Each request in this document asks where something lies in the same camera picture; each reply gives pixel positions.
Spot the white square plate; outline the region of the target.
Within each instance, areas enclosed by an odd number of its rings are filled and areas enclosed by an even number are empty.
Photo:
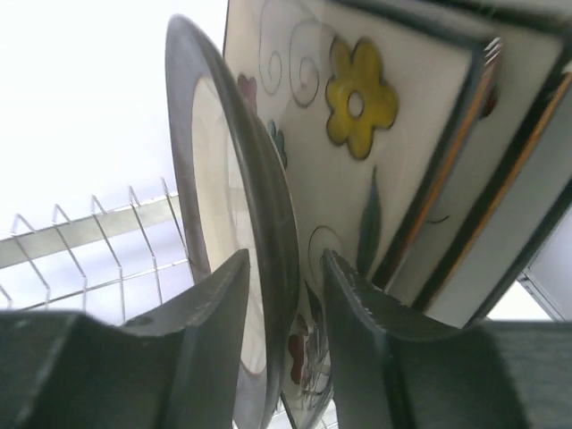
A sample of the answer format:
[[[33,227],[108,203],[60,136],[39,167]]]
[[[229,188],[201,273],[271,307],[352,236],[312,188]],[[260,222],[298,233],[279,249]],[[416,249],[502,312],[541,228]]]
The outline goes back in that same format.
[[[467,256],[425,307],[464,327],[488,315],[525,270],[571,204],[571,67],[519,157],[504,195]]]

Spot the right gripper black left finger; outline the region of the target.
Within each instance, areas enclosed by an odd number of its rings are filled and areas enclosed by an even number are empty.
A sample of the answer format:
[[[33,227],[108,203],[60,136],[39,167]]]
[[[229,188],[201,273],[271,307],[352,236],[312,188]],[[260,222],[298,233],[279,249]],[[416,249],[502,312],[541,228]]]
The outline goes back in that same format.
[[[4,311],[2,427],[230,427],[249,270],[241,249],[119,327],[80,312]]]

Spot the colourful flower plate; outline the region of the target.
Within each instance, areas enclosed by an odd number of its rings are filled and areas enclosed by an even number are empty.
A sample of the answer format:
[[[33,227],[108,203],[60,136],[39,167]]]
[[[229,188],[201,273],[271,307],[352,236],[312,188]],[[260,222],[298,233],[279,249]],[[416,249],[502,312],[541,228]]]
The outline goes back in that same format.
[[[466,261],[486,224],[490,199],[485,190],[564,53],[565,40],[555,33],[507,23],[498,23],[495,29],[500,52],[480,104],[480,117],[426,222],[385,288],[407,305],[424,307]]]
[[[492,85],[501,40],[423,1],[231,1],[223,56],[282,161],[299,302],[282,400],[296,428],[332,398],[322,260],[384,285],[413,244]]]

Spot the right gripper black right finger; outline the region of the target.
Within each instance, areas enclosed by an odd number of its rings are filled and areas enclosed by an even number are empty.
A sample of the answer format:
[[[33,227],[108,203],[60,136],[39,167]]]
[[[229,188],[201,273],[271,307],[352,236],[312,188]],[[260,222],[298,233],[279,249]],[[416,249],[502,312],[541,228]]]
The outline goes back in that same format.
[[[332,250],[323,275],[340,427],[570,427],[570,323],[459,329],[401,304]]]

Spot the round silver-rimmed plate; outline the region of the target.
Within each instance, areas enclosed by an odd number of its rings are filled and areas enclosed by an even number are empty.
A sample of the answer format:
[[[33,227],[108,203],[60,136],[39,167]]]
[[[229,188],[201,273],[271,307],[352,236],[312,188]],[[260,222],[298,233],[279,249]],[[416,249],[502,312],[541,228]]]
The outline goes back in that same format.
[[[299,247],[273,139],[211,39],[168,22],[164,51],[173,168],[191,272],[204,280],[240,249],[249,289],[233,420],[266,428],[282,391],[299,299]]]

